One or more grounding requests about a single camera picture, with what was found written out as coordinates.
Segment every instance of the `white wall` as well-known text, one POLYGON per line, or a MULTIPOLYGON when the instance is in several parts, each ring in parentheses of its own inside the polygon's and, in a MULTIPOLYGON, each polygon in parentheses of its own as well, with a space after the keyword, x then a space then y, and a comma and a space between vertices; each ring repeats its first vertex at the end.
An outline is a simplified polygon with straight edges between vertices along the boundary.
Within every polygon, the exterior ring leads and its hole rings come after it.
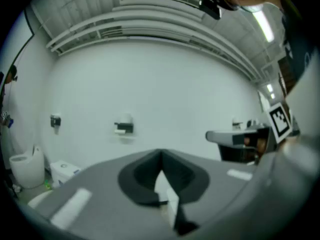
POLYGON ((261 91, 258 91, 259 93, 259 97, 260 97, 260 102, 262 105, 262 109, 263 111, 267 111, 268 109, 270 109, 270 102, 269 100, 263 95, 263 93, 261 91))
POLYGON ((0 71, 4 78, 20 49, 32 37, 24 12, 15 20, 0 50, 0 71))
POLYGON ((9 156, 22 154, 40 143, 39 111, 45 83, 57 57, 46 49, 48 38, 43 30, 29 41, 16 62, 18 81, 5 85, 2 111, 8 111, 14 123, 1 127, 1 148, 6 168, 9 156))
POLYGON ((80 167, 154 148, 220 160, 208 130, 261 114, 256 89, 236 70, 179 46, 113 42, 61 57, 50 73, 41 110, 42 146, 50 162, 80 167), (58 134, 50 114, 61 114, 58 134), (113 133, 131 113, 134 137, 113 133))

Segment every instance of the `white tag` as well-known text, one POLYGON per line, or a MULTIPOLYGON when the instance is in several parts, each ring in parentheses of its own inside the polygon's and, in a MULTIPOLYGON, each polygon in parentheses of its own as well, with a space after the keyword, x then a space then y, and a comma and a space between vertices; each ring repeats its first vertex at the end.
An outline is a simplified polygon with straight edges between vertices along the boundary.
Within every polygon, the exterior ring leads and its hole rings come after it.
POLYGON ((250 181, 252 178, 252 173, 235 169, 228 170, 226 174, 244 181, 250 181))
POLYGON ((79 188, 75 194, 52 216, 50 222, 61 230, 66 230, 76 220, 87 205, 92 193, 79 188))
POLYGON ((276 143, 280 143, 292 132, 292 126, 281 103, 272 106, 266 116, 271 125, 276 143))
POLYGON ((168 199, 167 211, 168 211, 169 224, 172 228, 174 228, 176 223, 178 206, 179 206, 179 196, 172 188, 169 188, 166 191, 166 194, 168 199))

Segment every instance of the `wall-mounted dispenser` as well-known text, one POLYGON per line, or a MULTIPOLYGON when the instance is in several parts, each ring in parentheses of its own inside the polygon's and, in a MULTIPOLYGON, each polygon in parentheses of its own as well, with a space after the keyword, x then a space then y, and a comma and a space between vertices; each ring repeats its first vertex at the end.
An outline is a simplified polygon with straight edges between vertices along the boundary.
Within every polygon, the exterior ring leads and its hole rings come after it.
POLYGON ((128 113, 124 114, 119 122, 114 123, 116 129, 114 130, 115 134, 124 135, 124 134, 133 134, 134 124, 132 116, 128 113))
POLYGON ((59 127, 61 125, 61 117, 57 114, 50 115, 50 125, 51 127, 59 127))
POLYGON ((240 122, 238 118, 236 118, 236 117, 232 118, 232 130, 233 131, 241 130, 241 124, 242 124, 242 122, 240 122))

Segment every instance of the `ceiling pipe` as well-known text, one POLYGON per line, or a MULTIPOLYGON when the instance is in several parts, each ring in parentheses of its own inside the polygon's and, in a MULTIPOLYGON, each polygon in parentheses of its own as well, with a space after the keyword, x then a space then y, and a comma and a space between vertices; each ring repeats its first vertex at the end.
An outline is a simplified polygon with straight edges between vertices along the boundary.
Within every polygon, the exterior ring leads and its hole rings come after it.
POLYGON ((151 18, 158 18, 158 19, 166 19, 171 20, 173 22, 180 23, 182 25, 188 25, 192 27, 193 29, 199 29, 206 34, 218 39, 219 41, 222 41, 224 44, 226 44, 228 47, 230 47, 238 56, 240 56, 242 59, 245 60, 245 62, 254 70, 255 74, 262 78, 262 75, 256 67, 252 64, 252 62, 237 48, 235 47, 231 42, 229 42, 226 38, 222 37, 218 33, 214 32, 212 29, 208 28, 207 26, 202 25, 199 22, 196 22, 194 20, 170 14, 167 12, 162 11, 154 11, 154 10, 128 10, 128 11, 115 11, 115 12, 109 12, 105 13, 99 16, 92 17, 90 19, 84 20, 81 23, 78 23, 68 30, 65 30, 61 34, 59 34, 57 37, 55 37, 53 40, 51 40, 46 47, 51 47, 54 43, 56 43, 61 38, 65 37, 68 34, 71 34, 72 32, 76 31, 77 29, 84 27, 86 25, 92 24, 93 22, 107 20, 107 19, 116 19, 120 17, 151 17, 151 18))
POLYGON ((175 0, 119 0, 119 4, 121 6, 153 5, 158 7, 172 8, 201 19, 205 14, 203 11, 193 6, 175 0))
POLYGON ((66 50, 62 53, 59 54, 59 56, 63 56, 65 54, 68 54, 70 52, 73 52, 75 50, 78 50, 80 48, 84 48, 86 46, 91 46, 91 45, 94 45, 94 44, 99 44, 99 43, 103 43, 103 42, 110 42, 110 41, 118 41, 118 40, 148 40, 148 41, 160 41, 160 42, 164 42, 164 43, 171 43, 171 44, 176 44, 176 45, 179 45, 179 46, 184 46, 184 47, 188 47, 188 48, 192 48, 194 50, 198 50, 198 51, 201 51, 201 52, 204 52, 206 54, 209 54, 210 56, 213 56, 213 57, 216 57, 218 58, 219 60, 222 60, 234 67, 236 67, 237 69, 239 69, 247 78, 248 80, 252 80, 252 78, 249 76, 249 74, 244 71, 242 68, 240 68, 239 66, 237 66, 236 64, 232 63, 231 61, 213 53, 213 52, 210 52, 208 50, 205 50, 201 47, 197 47, 197 46, 194 46, 194 45, 191 45, 191 44, 188 44, 188 43, 184 43, 184 42, 179 42, 179 41, 174 41, 174 40, 169 40, 169 39, 166 39, 166 38, 161 38, 161 37, 152 37, 152 36, 118 36, 118 37, 110 37, 110 38, 103 38, 103 39, 98 39, 98 40, 93 40, 93 41, 90 41, 90 42, 86 42, 86 43, 83 43, 83 44, 80 44, 76 47, 73 47, 69 50, 66 50))
POLYGON ((172 8, 168 8, 168 7, 163 7, 163 6, 139 4, 139 5, 122 5, 122 6, 112 8, 113 12, 128 11, 128 10, 158 11, 158 12, 169 13, 169 14, 185 17, 187 19, 190 19, 192 21, 199 22, 199 23, 201 23, 201 21, 202 21, 202 18, 199 16, 194 16, 193 14, 190 14, 185 11, 172 9, 172 8))
POLYGON ((56 49, 62 47, 63 45, 69 43, 70 41, 77 39, 77 38, 80 38, 80 37, 82 37, 86 34, 89 34, 91 32, 95 32, 95 31, 99 31, 99 30, 103 30, 103 29, 107 29, 107 28, 113 28, 113 27, 117 27, 117 26, 122 26, 122 27, 146 27, 146 26, 149 26, 151 28, 171 29, 171 30, 175 30, 177 33, 184 33, 185 35, 195 36, 195 37, 199 38, 200 40, 203 40, 203 41, 219 48, 220 50, 225 52, 227 55, 229 55, 231 58, 236 60, 239 64, 241 64, 245 69, 247 69, 249 72, 251 72, 251 74, 255 75, 251 71, 251 69, 248 67, 248 65, 246 65, 239 57, 235 56, 231 51, 229 51, 226 47, 224 47, 220 43, 208 38, 208 36, 206 36, 202 33, 199 33, 195 30, 184 27, 184 26, 179 26, 179 25, 176 25, 173 23, 167 23, 167 22, 155 21, 155 20, 143 20, 143 19, 123 20, 123 21, 114 21, 114 22, 101 24, 98 26, 93 26, 93 27, 90 27, 86 30, 83 30, 77 34, 74 34, 74 35, 70 36, 69 38, 65 39, 64 41, 60 42, 59 44, 57 44, 56 46, 54 46, 51 49, 51 52, 54 52, 56 49))

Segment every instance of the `hair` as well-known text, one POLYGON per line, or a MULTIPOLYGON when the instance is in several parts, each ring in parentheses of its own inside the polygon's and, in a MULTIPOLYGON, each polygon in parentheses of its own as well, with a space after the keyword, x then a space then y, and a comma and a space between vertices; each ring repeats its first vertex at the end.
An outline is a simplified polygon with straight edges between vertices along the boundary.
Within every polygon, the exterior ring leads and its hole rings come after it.
POLYGON ((17 67, 15 65, 12 65, 9 69, 9 73, 11 73, 12 79, 15 78, 17 74, 17 67))

